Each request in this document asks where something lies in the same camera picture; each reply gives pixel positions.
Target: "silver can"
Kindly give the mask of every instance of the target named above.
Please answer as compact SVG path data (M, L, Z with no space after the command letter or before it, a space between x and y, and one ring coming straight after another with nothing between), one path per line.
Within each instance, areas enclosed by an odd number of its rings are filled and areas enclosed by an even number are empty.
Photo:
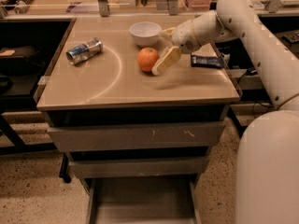
M90 59L95 54L102 52L102 50L103 43L95 37L93 40L67 51L66 58L71 64L75 65Z

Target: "orange ball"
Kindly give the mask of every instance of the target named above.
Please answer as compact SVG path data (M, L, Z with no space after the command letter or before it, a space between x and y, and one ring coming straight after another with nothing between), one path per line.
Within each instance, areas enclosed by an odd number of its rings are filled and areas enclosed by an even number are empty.
M137 63L140 69L144 72L151 72L151 68L159 60L160 55L156 49L143 48L137 56Z

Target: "drawer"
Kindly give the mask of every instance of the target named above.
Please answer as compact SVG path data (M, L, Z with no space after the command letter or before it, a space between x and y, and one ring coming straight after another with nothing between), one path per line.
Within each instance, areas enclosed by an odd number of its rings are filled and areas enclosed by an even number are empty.
M163 159L133 159L107 161L71 161L70 170L77 178L200 175L206 169L208 156Z
M201 223L188 176L94 179L86 223Z
M210 147L218 144L224 122L150 123L49 128L62 152L170 147Z

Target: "floor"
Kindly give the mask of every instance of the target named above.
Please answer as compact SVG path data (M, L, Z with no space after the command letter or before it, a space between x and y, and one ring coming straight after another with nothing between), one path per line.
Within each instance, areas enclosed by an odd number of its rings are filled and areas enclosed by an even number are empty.
M203 224L232 224L235 212L235 161L238 132L229 118L210 162L195 187ZM26 143L49 141L43 123L14 124ZM0 136L0 146L9 145ZM0 156L0 223L85 223L89 196L71 174L58 177L63 155L58 151Z

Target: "bowl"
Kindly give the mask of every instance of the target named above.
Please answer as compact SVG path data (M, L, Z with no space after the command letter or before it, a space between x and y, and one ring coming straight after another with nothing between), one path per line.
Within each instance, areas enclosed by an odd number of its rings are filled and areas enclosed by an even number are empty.
M159 24L149 21L135 23L129 29L132 39L141 48L155 45L161 31Z

